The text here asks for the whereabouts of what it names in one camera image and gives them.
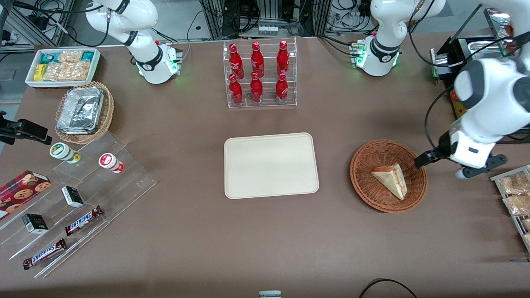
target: white tray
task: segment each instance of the white tray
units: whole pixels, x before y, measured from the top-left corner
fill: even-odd
[[[90,63],[89,73],[87,74],[86,79],[84,81],[61,81],[61,82],[35,81],[33,79],[33,75],[35,74],[35,69],[37,68],[37,65],[41,61],[42,55],[49,54],[49,53],[55,53],[55,52],[61,52],[63,50],[94,52],[94,56],[92,57],[92,61]],[[35,57],[33,58],[33,62],[31,63],[30,70],[28,71],[28,75],[26,76],[26,84],[33,88],[61,88],[61,87],[73,87],[73,86],[81,85],[83,83],[89,83],[94,78],[96,69],[98,67],[100,56],[101,56],[100,52],[94,48],[64,48],[64,49],[38,50],[35,53]]]
[[[230,138],[225,142],[229,199],[312,194],[319,189],[308,133]]]

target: small box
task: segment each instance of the small box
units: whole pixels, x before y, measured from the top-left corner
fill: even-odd
[[[63,191],[63,196],[65,197],[66,203],[72,207],[79,208],[82,207],[84,202],[79,195],[79,191],[71,186],[65,186],[61,188]]]
[[[46,226],[42,215],[28,213],[22,217],[22,221],[24,222],[26,229],[28,229],[28,232],[32,234],[44,234],[48,232],[48,227]]]
[[[51,186],[48,177],[25,171],[0,187],[0,220]]]

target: cookie box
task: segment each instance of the cookie box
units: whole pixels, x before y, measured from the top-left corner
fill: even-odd
[[[62,50],[70,50],[70,51],[84,51],[84,52],[93,52],[94,56],[92,56],[92,61],[90,63],[89,68],[89,74],[86,76],[86,79],[84,81],[60,81],[60,82],[49,82],[49,81],[35,81],[33,78],[33,75],[35,74],[35,71],[37,71],[37,66],[41,63],[41,59],[43,55],[55,53],[55,52],[61,52]],[[100,52],[97,49],[94,48],[67,48],[67,49],[43,49],[38,50],[35,53],[35,57],[33,58],[33,62],[31,63],[30,70],[28,71],[28,74],[26,76],[26,84],[30,87],[36,88],[36,89],[56,89],[56,88],[67,88],[67,87],[73,87],[78,86],[83,83],[89,83],[93,80],[96,70],[98,68],[98,62],[100,59]]]
[[[0,187],[0,220],[50,186],[48,177],[25,171]]]

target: small black box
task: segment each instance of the small black box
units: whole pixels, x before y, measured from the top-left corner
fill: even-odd
[[[22,217],[22,221],[30,233],[44,234],[48,232],[48,227],[42,215],[27,213]]]
[[[82,207],[84,202],[77,189],[71,186],[65,186],[61,189],[63,196],[65,197],[66,203],[72,207]]]

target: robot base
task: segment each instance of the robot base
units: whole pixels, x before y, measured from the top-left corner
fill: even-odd
[[[366,39],[359,39],[357,43],[350,46],[350,53],[356,55],[351,58],[351,64],[354,68],[360,68],[369,75],[384,76],[398,63],[399,52],[393,60],[387,62],[379,61],[379,58],[370,49],[370,43],[373,38],[373,36],[369,36]]]
[[[168,45],[159,45],[162,49],[162,60],[151,71],[136,66],[146,81],[151,84],[162,84],[173,76],[180,75],[182,68],[182,51],[178,51]]]

